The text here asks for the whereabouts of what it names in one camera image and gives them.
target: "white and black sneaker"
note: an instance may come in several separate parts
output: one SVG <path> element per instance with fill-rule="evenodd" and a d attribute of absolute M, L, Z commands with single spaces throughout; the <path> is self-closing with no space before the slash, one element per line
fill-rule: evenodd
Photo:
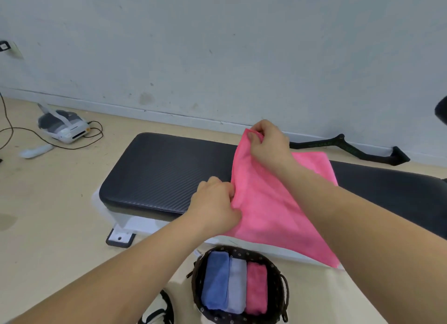
<path fill-rule="evenodd" d="M 137 324 L 174 324 L 174 309 L 164 290 L 160 291 Z"/>

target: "black cable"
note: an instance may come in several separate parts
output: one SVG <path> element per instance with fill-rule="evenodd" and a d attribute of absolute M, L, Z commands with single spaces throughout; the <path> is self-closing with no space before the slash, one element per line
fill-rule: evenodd
<path fill-rule="evenodd" d="M 36 131 L 34 131 L 34 130 L 27 129 L 27 128 L 25 128 L 25 127 L 13 127 L 13 125 L 11 124 L 11 121 L 9 120 L 8 115 L 7 115 L 7 113 L 6 113 L 6 104 L 5 104 L 5 102 L 4 102 L 4 98 L 3 98 L 3 96 L 2 96 L 1 93 L 0 93 L 0 97 L 1 97 L 1 100 L 2 100 L 2 102 L 3 102 L 4 115 L 6 116 L 6 120 L 8 121 L 9 126 L 10 126 L 10 127 L 7 127 L 7 128 L 5 128 L 5 129 L 0 130 L 0 133 L 3 132 L 3 131 L 5 131 L 5 130 L 9 130 L 9 129 L 11 129 L 11 131 L 12 131 L 12 132 L 11 132 L 11 135 L 9 136 L 9 139 L 6 141 L 6 143 L 5 143 L 2 147 L 0 147 L 0 150 L 3 149 L 5 146 L 8 145 L 9 141 L 10 141 L 11 138 L 13 137 L 14 129 L 22 129 L 22 130 L 28 130 L 28 131 L 31 131 L 31 132 L 33 132 L 37 137 L 39 137 L 42 141 L 44 141 L 45 143 L 51 144 L 51 145 L 54 146 L 54 147 L 58 147 L 58 148 L 60 148 L 60 149 L 65 149 L 65 150 L 77 150 L 77 149 L 82 149 L 83 147 L 87 147 L 87 146 L 89 146 L 89 145 L 92 145 L 93 143 L 96 143 L 97 141 L 99 141 L 101 138 L 104 137 L 104 134 L 103 134 L 103 132 L 102 132 L 102 130 L 103 130 L 102 124 L 99 123 L 98 121 L 91 121 L 91 122 L 88 122 L 88 124 L 91 124 L 91 123 L 93 123 L 93 122 L 96 122 L 96 123 L 98 123 L 98 124 L 101 126 L 101 129 L 98 129 L 98 128 L 96 128 L 96 127 L 90 128 L 90 129 L 96 129 L 96 130 L 98 130 L 99 132 L 98 132 L 97 134 L 95 134 L 95 135 L 92 135 L 92 136 L 83 136 L 83 137 L 85 137 L 85 138 L 92 138 L 92 137 L 101 135 L 101 137 L 99 137 L 97 140 L 95 140 L 95 141 L 93 141 L 93 142 L 91 142 L 91 143 L 89 143 L 89 144 L 87 144 L 87 145 L 81 146 L 81 147 L 62 147 L 62 146 L 59 146 L 59 145 L 50 143 L 50 142 L 48 142 L 47 140 L 43 139 L 43 138 L 42 138 Z"/>
<path fill-rule="evenodd" d="M 8 145 L 9 141 L 10 141 L 11 138 L 13 137 L 13 135 L 14 135 L 14 128 L 13 128 L 13 125 L 11 124 L 11 121 L 10 121 L 9 118 L 8 118 L 8 113 L 6 112 L 6 104 L 5 104 L 5 102 L 4 102 L 4 98 L 3 98 L 3 95 L 2 95 L 1 93 L 0 93 L 0 97 L 1 97 L 1 101 L 3 102 L 4 116 L 6 117 L 6 120 L 8 121 L 9 126 L 10 126 L 10 129 L 11 129 L 11 135 L 9 136 L 8 140 L 6 141 L 6 143 L 5 143 L 2 147 L 0 147 L 0 150 L 1 150 L 1 149 L 3 149 L 5 146 Z"/>

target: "person's left hand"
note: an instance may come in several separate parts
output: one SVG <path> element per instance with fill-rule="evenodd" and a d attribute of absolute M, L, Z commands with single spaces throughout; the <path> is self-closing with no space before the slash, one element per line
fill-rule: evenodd
<path fill-rule="evenodd" d="M 231 183 L 211 177 L 208 182 L 200 182 L 185 215 L 201 224 L 202 234 L 207 239 L 221 235 L 235 227 L 242 217 L 240 210 L 231 207 L 233 196 Z"/>

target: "pink cloth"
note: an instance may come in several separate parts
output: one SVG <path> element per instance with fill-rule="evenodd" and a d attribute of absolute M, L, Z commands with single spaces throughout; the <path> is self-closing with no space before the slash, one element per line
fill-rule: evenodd
<path fill-rule="evenodd" d="M 256 316 L 266 313 L 267 294 L 267 268 L 265 265 L 248 262 L 245 312 Z"/>
<path fill-rule="evenodd" d="M 282 183 L 250 155 L 246 129 L 236 149 L 231 181 L 236 188 L 232 207 L 242 211 L 241 222 L 226 233 L 252 243 L 286 248 L 332 267 L 339 260 L 307 219 Z M 263 135 L 256 132 L 260 140 Z M 337 185 L 323 152 L 293 153 L 295 160 Z"/>

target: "brown fabric basket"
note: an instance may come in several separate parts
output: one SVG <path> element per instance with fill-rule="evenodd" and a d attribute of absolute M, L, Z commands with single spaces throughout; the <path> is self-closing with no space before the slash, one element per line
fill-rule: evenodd
<path fill-rule="evenodd" d="M 248 315 L 245 312 L 240 315 L 228 313 L 222 310 L 210 310 L 202 304 L 202 289 L 207 269 L 208 256 L 213 251 L 226 251 L 230 257 L 244 259 L 247 262 L 255 262 L 267 267 L 267 312 L 263 315 Z M 286 278 L 281 274 L 278 268 L 269 259 L 255 251 L 237 248 L 233 246 L 220 245 L 208 250 L 200 256 L 194 263 L 194 270 L 187 276 L 192 276 L 192 290 L 194 303 L 200 312 L 210 321 L 220 324 L 275 324 L 282 316 L 286 323 L 287 307 L 289 305 L 289 287 Z"/>

